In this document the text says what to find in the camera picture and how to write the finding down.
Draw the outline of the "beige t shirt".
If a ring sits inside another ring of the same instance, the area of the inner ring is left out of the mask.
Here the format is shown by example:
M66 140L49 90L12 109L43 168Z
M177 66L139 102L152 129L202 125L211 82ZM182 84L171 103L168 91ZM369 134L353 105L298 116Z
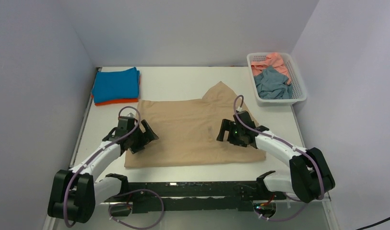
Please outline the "beige t shirt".
M264 161L266 153L251 146L217 141L223 119L233 119L235 92L223 82L201 99L187 101L139 100L137 109L158 140L143 150L126 152L124 167L192 166Z

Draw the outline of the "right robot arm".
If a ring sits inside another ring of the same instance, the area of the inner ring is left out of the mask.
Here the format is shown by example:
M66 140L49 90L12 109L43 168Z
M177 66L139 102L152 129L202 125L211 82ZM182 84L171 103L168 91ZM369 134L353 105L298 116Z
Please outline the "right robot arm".
M256 126L247 111L236 111L233 120L223 119L218 141L224 140L235 146L265 151L284 163L285 172L271 170L256 179L256 194L262 199L274 193L291 193L304 203L309 203L335 187L329 166L318 148L306 149L291 144L275 135L265 126Z

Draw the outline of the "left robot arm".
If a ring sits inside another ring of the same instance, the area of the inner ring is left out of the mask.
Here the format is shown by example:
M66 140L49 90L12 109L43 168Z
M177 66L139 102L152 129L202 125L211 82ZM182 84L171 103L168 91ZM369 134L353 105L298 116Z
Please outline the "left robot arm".
M102 139L98 149L78 165L59 170L53 179L47 214L73 226L86 223L95 207L113 197L125 200L129 195L128 178L110 173L104 179L98 176L125 151L137 153L159 137L146 120L120 116L118 125Z

